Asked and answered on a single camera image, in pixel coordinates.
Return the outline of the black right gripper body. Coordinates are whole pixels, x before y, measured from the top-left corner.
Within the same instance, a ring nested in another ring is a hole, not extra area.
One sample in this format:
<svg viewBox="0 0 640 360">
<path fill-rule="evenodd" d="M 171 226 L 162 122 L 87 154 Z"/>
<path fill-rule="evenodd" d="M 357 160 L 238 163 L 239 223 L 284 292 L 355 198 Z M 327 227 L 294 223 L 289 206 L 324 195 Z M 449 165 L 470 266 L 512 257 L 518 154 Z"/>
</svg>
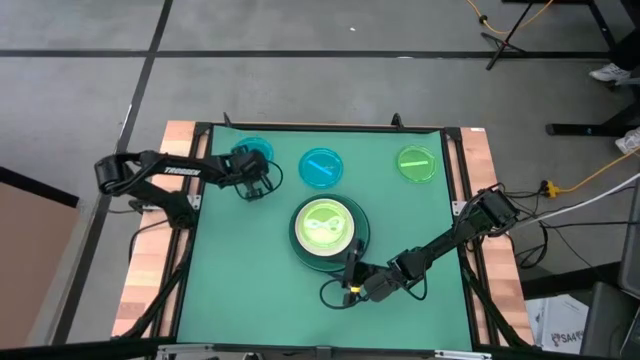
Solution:
<svg viewBox="0 0 640 360">
<path fill-rule="evenodd" d="M 343 304 L 355 305 L 369 300 L 381 302 L 396 291 L 399 285 L 390 268 L 358 262 L 354 264 L 351 281 L 344 281 L 342 275 L 342 288 L 346 290 Z"/>
</svg>

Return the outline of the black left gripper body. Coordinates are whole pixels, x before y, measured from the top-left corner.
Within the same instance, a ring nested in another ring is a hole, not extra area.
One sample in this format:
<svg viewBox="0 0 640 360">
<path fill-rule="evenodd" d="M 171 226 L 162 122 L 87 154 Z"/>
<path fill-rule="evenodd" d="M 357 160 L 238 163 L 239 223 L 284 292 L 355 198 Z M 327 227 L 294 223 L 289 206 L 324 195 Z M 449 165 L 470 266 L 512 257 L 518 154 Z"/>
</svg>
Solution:
<svg viewBox="0 0 640 360">
<path fill-rule="evenodd" d="M 253 183 L 261 182 L 265 187 L 272 187 L 273 184 L 267 176 L 260 174 L 260 164 L 266 161 L 256 150 L 233 149 L 228 159 L 230 167 L 230 185 L 245 184 L 249 186 Z"/>
</svg>

